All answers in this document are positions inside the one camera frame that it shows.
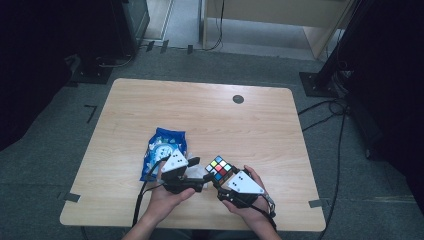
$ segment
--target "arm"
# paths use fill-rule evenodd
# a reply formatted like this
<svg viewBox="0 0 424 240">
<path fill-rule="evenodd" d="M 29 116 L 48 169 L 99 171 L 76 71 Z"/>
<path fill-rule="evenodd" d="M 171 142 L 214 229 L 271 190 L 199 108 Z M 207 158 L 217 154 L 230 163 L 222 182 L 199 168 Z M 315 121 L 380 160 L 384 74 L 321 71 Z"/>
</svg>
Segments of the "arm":
<svg viewBox="0 0 424 240">
<path fill-rule="evenodd" d="M 253 180 L 258 183 L 266 192 L 264 184 L 262 183 L 259 175 L 249 166 L 244 166 L 252 175 Z M 280 236 L 275 232 L 274 228 L 271 226 L 271 223 L 268 219 L 265 218 L 260 212 L 256 211 L 253 208 L 237 208 L 232 203 L 224 200 L 222 203 L 228 208 L 231 213 L 237 214 L 243 218 L 247 226 L 252 229 L 258 235 L 260 239 L 274 240 L 281 239 Z M 258 199 L 253 203 L 254 206 L 268 212 L 268 203 L 263 197 L 258 197 Z"/>
<path fill-rule="evenodd" d="M 163 186 L 152 191 L 149 205 L 137 224 L 124 236 L 122 240 L 147 240 L 156 226 L 164 220 L 176 206 L 187 200 L 195 193 L 189 188 L 179 194 L 165 190 Z"/>
</svg>

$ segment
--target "floor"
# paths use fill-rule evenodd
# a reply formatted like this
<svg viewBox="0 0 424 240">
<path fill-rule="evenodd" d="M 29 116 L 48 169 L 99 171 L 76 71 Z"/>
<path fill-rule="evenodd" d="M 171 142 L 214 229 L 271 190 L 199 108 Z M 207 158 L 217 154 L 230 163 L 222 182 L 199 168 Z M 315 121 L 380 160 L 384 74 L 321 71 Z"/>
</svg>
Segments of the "floor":
<svg viewBox="0 0 424 240">
<path fill-rule="evenodd" d="M 202 49 L 199 29 L 199 0 L 173 1 L 148 0 L 151 23 L 146 31 L 145 43 L 152 40 L 156 46 L 169 40 L 168 47 Z M 166 22 L 165 26 L 156 22 Z M 207 48 L 213 47 L 219 37 L 219 20 L 208 19 Z M 162 31 L 162 38 L 151 37 L 150 32 Z M 302 26 L 223 20 L 222 43 L 217 52 L 275 56 L 299 60 L 316 60 L 306 40 Z M 340 30 L 318 60 L 325 62 L 337 44 Z"/>
</svg>

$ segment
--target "colored square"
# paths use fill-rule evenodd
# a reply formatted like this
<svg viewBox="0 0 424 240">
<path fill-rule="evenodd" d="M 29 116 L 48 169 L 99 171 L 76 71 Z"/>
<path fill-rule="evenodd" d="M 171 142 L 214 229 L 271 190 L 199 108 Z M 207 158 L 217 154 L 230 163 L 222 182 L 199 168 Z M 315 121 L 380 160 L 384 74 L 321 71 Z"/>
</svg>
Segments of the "colored square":
<svg viewBox="0 0 424 240">
<path fill-rule="evenodd" d="M 219 174 L 219 173 L 215 174 L 215 179 L 216 180 L 219 181 L 219 179 L 221 179 L 221 178 L 222 178 L 221 174 Z"/>
</svg>

